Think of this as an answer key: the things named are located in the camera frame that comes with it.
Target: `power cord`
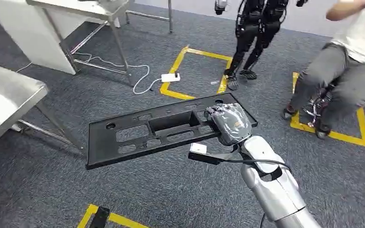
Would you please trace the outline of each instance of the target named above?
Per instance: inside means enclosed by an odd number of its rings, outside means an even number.
[[[93,55],[92,54],[89,54],[89,53],[81,53],[81,52],[75,52],[75,54],[76,55],[82,55],[82,56],[89,56],[88,57],[88,59],[86,60],[86,61],[84,61],[85,63],[88,63],[88,62],[90,62],[91,60],[93,60],[93,59],[98,59],[98,60],[100,60],[100,61],[102,61],[103,63],[107,63],[107,64],[110,64],[110,65],[113,65],[113,66],[115,66],[115,67],[123,67],[124,65],[116,65],[116,64],[114,64],[114,63],[112,63],[112,62],[109,62],[109,61],[105,61],[105,60],[103,60],[100,56],[95,56],[95,57],[93,57]],[[134,94],[136,94],[136,95],[140,95],[140,94],[144,94],[144,93],[146,93],[147,91],[149,91],[151,88],[152,88],[152,86],[157,82],[157,81],[160,81],[161,80],[161,78],[158,78],[158,79],[156,79],[156,80],[154,80],[151,84],[150,84],[150,86],[149,86],[149,88],[147,88],[146,90],[144,90],[143,92],[136,92],[135,91],[135,89],[136,89],[136,87],[137,87],[137,85],[144,79],[144,78],[146,78],[148,75],[149,75],[149,73],[150,73],[150,67],[148,66],[148,65],[140,65],[140,66],[133,66],[133,65],[128,65],[129,67],[135,67],[135,68],[138,68],[138,67],[146,67],[147,68],[147,72],[146,72],[146,74],[144,75],[144,76],[142,76],[137,82],[136,82],[136,84],[134,85],[134,87],[133,87],[133,89],[132,89],[132,92],[134,93]]]
[[[20,68],[19,70],[17,70],[17,71],[16,71],[16,73],[18,73],[18,72],[20,72],[20,71],[22,71],[22,70],[26,69],[26,68],[27,68],[27,67],[29,67],[30,65],[31,65],[31,62],[30,62],[29,64],[25,65],[24,67]]]
[[[226,160],[226,162],[230,162],[230,163],[244,163],[244,164],[249,164],[249,165],[252,165],[256,162],[265,162],[265,163],[273,163],[273,164],[278,164],[278,165],[282,165],[284,167],[286,167],[292,174],[293,174],[293,171],[292,171],[292,168],[283,163],[283,162],[279,162],[279,161],[274,161],[274,160],[265,160],[265,159],[248,159],[248,160]]]
[[[259,228],[262,228],[264,226],[264,220],[265,220],[265,213],[262,216],[261,223],[259,224]]]

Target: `white cable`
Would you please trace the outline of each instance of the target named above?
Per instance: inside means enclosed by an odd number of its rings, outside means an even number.
[[[22,71],[22,70],[26,69],[26,68],[27,68],[27,67],[29,67],[30,65],[31,65],[31,62],[30,62],[29,64],[25,65],[24,67],[20,68],[19,70],[17,70],[17,71],[16,71],[16,73],[18,73],[18,72],[20,72],[20,71]]]
[[[95,57],[93,57],[93,55],[92,54],[89,54],[89,53],[80,53],[80,52],[75,52],[75,54],[76,55],[83,55],[83,56],[89,56],[89,59],[87,59],[86,61],[85,61],[85,63],[88,63],[88,62],[90,62],[91,60],[93,60],[93,59],[99,59],[100,61],[102,61],[103,63],[107,63],[107,64],[111,64],[111,65],[113,65],[113,66],[115,66],[115,67],[123,67],[124,65],[116,65],[116,64],[114,64],[114,63],[112,63],[112,62],[109,62],[109,61],[105,61],[105,60],[103,60],[100,56],[95,56]],[[129,67],[135,67],[135,68],[139,68],[139,67],[146,67],[147,68],[147,72],[146,72],[146,74],[144,75],[144,76],[142,76],[136,83],[135,83],[135,85],[134,85],[134,87],[133,87],[133,89],[132,89],[132,92],[134,93],[134,94],[136,94],[136,95],[140,95],[140,94],[144,94],[144,93],[146,93],[147,91],[149,91],[151,88],[152,88],[152,86],[157,82],[157,81],[160,81],[161,80],[161,78],[158,78],[158,79],[156,79],[156,80],[154,80],[151,84],[150,84],[150,86],[149,86],[149,88],[147,88],[145,91],[143,91],[143,92],[139,92],[139,93],[137,93],[136,91],[135,91],[135,89],[136,89],[136,86],[144,79],[144,78],[146,78],[148,75],[149,75],[149,73],[150,73],[150,67],[148,66],[148,65],[139,65],[139,66],[133,66],[133,65],[128,65]]]

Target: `yellow floor tape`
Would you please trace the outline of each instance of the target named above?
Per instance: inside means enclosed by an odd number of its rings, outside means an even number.
[[[227,61],[226,68],[230,67],[231,61],[233,60],[232,57],[229,57],[229,56],[223,56],[223,55],[219,55],[219,54],[215,54],[215,53],[211,53],[211,52],[195,50],[195,49],[192,49],[192,48],[189,48],[188,46],[186,46],[178,54],[177,58],[174,61],[173,66],[171,67],[171,69],[169,71],[169,74],[173,74],[180,67],[181,62],[184,59],[184,55],[187,52],[194,53],[197,55],[226,60]],[[160,87],[160,93],[163,95],[166,95],[166,96],[171,96],[171,97],[182,99],[182,100],[189,100],[189,99],[195,98],[194,96],[171,91],[171,90],[169,90],[169,86],[170,86],[170,82],[163,83],[162,86]],[[223,93],[224,91],[226,91],[226,87],[227,87],[227,79],[225,76],[223,76],[221,79],[221,83],[219,85],[218,91],[216,93],[217,94]]]
[[[293,93],[295,91],[296,82],[298,79],[299,74],[296,72],[293,72]],[[357,120],[359,121],[359,128],[360,128],[360,134],[362,138],[356,138],[350,135],[338,133],[332,131],[331,134],[329,134],[329,137],[333,139],[342,140],[345,142],[350,142],[356,145],[365,146],[365,112],[363,108],[360,108],[356,112]],[[314,133],[314,128],[309,127],[307,124],[300,123],[299,121],[299,114],[297,113],[295,116],[292,117],[292,120],[290,122],[290,126],[299,130],[303,130],[306,132]]]
[[[86,228],[87,223],[89,222],[89,219],[93,214],[97,212],[98,206],[90,204],[89,207],[86,209],[85,215],[83,216],[82,220],[80,221],[77,228]],[[117,215],[115,213],[111,213],[108,217],[108,221],[115,222],[119,225],[130,227],[130,228],[148,228],[147,226],[144,226],[140,223],[137,223],[135,221],[132,221],[128,218],[125,218],[123,216]]]

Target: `person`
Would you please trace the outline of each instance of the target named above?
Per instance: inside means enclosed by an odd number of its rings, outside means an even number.
[[[331,21],[351,16],[349,25],[335,34],[300,72],[295,92],[281,113],[282,118],[290,119],[321,88],[336,79],[332,99],[315,126],[320,139],[329,135],[333,121],[365,106],[365,0],[339,0],[327,12]]]

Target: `humanoid robot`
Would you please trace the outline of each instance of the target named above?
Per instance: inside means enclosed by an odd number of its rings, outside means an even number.
[[[302,7],[307,1],[298,0],[296,5]],[[216,14],[222,14],[227,4],[227,0],[216,0]],[[263,50],[269,46],[275,34],[279,32],[280,25],[286,17],[287,5],[288,0],[241,1],[236,19],[236,53],[233,56],[230,68],[224,71],[230,90],[237,90],[239,88],[236,72],[243,61],[245,53],[249,51],[254,42],[255,37],[257,40],[254,49],[250,53],[243,69],[240,71],[240,75],[245,76],[248,80],[257,79],[257,75],[252,71],[252,68],[257,63]]]

